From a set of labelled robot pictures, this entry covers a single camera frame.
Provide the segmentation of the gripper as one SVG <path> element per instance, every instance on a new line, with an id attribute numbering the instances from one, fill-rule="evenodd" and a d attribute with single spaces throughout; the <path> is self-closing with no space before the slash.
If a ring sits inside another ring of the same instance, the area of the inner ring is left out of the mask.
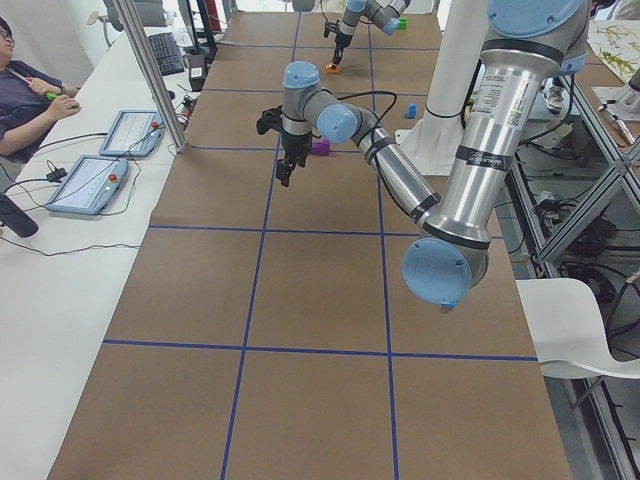
<path id="1" fill-rule="evenodd" d="M 284 187 L 289 186 L 290 177 L 295 166 L 304 168 L 307 157 L 311 153 L 312 133 L 294 135 L 289 132 L 282 134 L 284 157 L 277 160 L 275 177 Z"/>
<path id="2" fill-rule="evenodd" d="M 335 37 L 336 47 L 334 49 L 334 53 L 331 61 L 332 66 L 340 65 L 344 55 L 344 50 L 345 48 L 350 46 L 352 39 L 353 39 L 352 34 L 346 34 L 341 31 L 338 31 L 336 33 L 336 37 Z"/>

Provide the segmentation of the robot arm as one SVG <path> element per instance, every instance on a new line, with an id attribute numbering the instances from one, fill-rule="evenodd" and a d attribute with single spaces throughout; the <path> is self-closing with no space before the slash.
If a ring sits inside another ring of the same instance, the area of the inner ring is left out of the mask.
<path id="1" fill-rule="evenodd" d="M 590 10 L 587 1 L 453 2 L 424 116 L 402 140 L 324 88 L 315 65 L 288 64 L 282 104 L 256 125 L 281 136 L 278 180 L 305 164 L 314 133 L 354 143 L 423 230 L 403 260 L 409 289 L 456 306 L 487 271 L 488 220 L 540 84 L 583 66 Z"/>
<path id="2" fill-rule="evenodd" d="M 362 18 L 366 18 L 386 35 L 393 35 L 402 24 L 402 14 L 410 6 L 410 0 L 390 1 L 386 6 L 378 1 L 349 0 L 342 17 L 335 21 L 326 21 L 323 36 L 335 34 L 335 49 L 329 71 L 338 71 L 344 50 L 350 46 L 356 27 Z"/>

